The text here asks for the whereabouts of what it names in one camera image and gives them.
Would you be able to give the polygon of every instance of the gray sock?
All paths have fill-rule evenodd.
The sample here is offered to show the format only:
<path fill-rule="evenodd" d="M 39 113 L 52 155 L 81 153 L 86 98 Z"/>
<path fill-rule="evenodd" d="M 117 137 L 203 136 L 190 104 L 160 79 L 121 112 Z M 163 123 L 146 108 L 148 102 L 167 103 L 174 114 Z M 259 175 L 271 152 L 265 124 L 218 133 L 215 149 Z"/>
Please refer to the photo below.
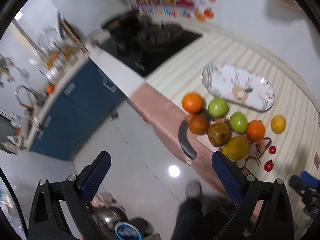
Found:
<path fill-rule="evenodd" d="M 186 199 L 200 198 L 202 194 L 201 184 L 199 181 L 194 180 L 186 185 Z"/>

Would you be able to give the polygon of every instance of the orange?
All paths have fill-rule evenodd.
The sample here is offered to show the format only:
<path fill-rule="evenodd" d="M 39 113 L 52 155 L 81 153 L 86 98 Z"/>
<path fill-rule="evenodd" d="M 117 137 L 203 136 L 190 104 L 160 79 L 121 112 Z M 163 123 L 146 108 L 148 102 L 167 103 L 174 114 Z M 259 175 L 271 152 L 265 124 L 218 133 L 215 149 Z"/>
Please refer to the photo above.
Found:
<path fill-rule="evenodd" d="M 261 141 L 264 137 L 266 130 L 263 123 L 259 120 L 253 120 L 248 123 L 247 127 L 247 138 L 252 142 Z"/>
<path fill-rule="evenodd" d="M 202 110 L 203 99 L 198 93 L 188 93 L 183 97 L 181 105 L 188 113 L 196 114 Z"/>
<path fill-rule="evenodd" d="M 48 94 L 51 94 L 53 91 L 54 91 L 54 85 L 49 84 L 49 85 L 47 86 L 47 93 L 48 93 Z"/>

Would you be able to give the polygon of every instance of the striped tablecloth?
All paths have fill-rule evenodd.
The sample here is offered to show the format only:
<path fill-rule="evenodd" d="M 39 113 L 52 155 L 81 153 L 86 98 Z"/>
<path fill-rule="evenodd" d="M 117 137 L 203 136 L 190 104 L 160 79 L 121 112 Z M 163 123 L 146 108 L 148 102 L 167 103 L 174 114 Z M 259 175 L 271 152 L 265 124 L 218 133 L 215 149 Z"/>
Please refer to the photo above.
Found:
<path fill-rule="evenodd" d="M 273 107 L 260 113 L 229 103 L 228 117 L 241 111 L 248 121 L 262 120 L 266 128 L 265 136 L 272 139 L 271 145 L 276 146 L 277 152 L 270 155 L 266 151 L 261 160 L 264 164 L 273 159 L 274 168 L 271 172 L 265 172 L 263 165 L 258 166 L 253 159 L 247 161 L 246 167 L 262 181 L 283 179 L 294 220 L 298 225 L 303 224 L 307 219 L 303 213 L 304 204 L 301 197 L 289 187 L 288 181 L 292 175 L 299 175 L 301 171 L 320 177 L 320 171 L 313 163 L 315 153 L 320 152 L 320 128 L 317 121 L 319 101 L 288 65 L 260 45 L 237 37 L 213 23 L 199 25 L 188 20 L 170 21 L 178 21 L 184 29 L 202 32 L 204 36 L 164 63 L 147 78 L 147 82 L 182 109 L 182 97 L 190 91 L 201 94 L 207 103 L 212 100 L 213 97 L 201 83 L 202 70 L 209 62 L 235 64 L 265 76 L 274 88 Z M 270 127 L 271 119 L 276 114 L 282 114 L 287 120 L 286 130 L 280 135 L 273 133 Z"/>

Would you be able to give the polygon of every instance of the brown fruit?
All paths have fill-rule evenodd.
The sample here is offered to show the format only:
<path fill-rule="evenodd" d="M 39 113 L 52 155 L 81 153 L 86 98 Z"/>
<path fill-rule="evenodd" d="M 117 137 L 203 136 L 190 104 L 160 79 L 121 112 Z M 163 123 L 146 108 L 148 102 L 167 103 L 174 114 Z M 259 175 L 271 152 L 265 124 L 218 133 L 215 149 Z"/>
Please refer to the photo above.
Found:
<path fill-rule="evenodd" d="M 214 147 L 221 147 L 230 140 L 230 127 L 225 123 L 214 123 L 209 126 L 207 134 Z"/>
<path fill-rule="evenodd" d="M 207 132 L 209 121 L 203 115 L 196 115 L 190 119 L 188 126 L 192 133 L 202 135 Z"/>

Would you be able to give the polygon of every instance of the oval plate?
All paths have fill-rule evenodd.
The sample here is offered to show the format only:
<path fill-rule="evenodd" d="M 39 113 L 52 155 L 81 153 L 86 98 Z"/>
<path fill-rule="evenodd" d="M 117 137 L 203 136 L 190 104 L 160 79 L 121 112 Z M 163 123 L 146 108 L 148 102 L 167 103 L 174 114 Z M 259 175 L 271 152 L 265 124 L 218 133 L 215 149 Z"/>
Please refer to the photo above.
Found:
<path fill-rule="evenodd" d="M 270 109 L 275 101 L 273 88 L 265 77 L 231 64 L 207 64 L 202 72 L 202 84 L 215 97 L 261 112 Z"/>

